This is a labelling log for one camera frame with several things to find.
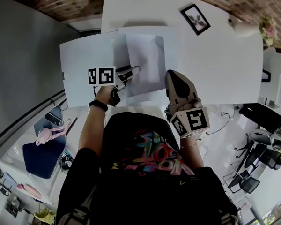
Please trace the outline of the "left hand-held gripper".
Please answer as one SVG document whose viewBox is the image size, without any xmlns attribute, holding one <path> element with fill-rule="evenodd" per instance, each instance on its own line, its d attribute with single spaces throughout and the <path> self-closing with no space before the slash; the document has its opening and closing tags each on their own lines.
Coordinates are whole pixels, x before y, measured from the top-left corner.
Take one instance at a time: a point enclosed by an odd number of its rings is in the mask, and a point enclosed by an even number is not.
<svg viewBox="0 0 281 225">
<path fill-rule="evenodd" d="M 115 67 L 91 68 L 88 70 L 88 83 L 93 86 L 94 96 L 102 86 L 114 86 L 111 94 L 111 106 L 118 106 L 125 98 L 124 89 L 129 79 L 140 72 L 139 65 L 128 69 Z"/>
</svg>

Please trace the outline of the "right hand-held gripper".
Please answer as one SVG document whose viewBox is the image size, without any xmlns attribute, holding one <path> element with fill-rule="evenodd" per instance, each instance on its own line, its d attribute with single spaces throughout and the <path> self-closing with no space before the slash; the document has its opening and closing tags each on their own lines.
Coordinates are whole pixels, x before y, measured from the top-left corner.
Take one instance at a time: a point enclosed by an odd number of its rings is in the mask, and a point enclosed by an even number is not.
<svg viewBox="0 0 281 225">
<path fill-rule="evenodd" d="M 174 70 L 169 69 L 165 76 L 165 87 L 169 104 L 164 112 L 167 121 L 173 125 L 180 138 L 198 135 L 210 128 L 207 108 L 204 106 L 177 111 L 174 114 L 169 110 L 171 105 L 197 98 L 197 91 L 193 82 L 182 74 L 177 76 Z"/>
</svg>

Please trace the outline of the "person's right hand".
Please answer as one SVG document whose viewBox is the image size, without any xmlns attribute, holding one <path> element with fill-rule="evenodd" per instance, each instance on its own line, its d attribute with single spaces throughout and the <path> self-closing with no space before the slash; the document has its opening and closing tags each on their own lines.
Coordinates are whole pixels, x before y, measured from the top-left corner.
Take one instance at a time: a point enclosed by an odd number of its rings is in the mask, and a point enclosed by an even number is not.
<svg viewBox="0 0 281 225">
<path fill-rule="evenodd" d="M 190 110 L 193 108 L 201 108 L 201 107 L 203 107 L 201 99 L 197 97 L 189 101 L 183 101 L 180 102 L 179 104 L 171 105 L 169 107 L 169 110 L 172 114 L 174 114 L 177 111 L 185 111 L 185 110 Z"/>
</svg>

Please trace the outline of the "person's left hand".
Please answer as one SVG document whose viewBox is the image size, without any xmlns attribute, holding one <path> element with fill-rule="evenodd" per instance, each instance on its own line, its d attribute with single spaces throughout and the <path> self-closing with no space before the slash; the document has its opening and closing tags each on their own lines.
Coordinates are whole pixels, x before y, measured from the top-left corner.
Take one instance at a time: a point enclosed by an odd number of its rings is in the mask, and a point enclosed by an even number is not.
<svg viewBox="0 0 281 225">
<path fill-rule="evenodd" d="M 110 104 L 111 94 L 114 89 L 114 86 L 102 86 L 95 96 L 95 100 L 102 102 L 105 105 Z"/>
</svg>

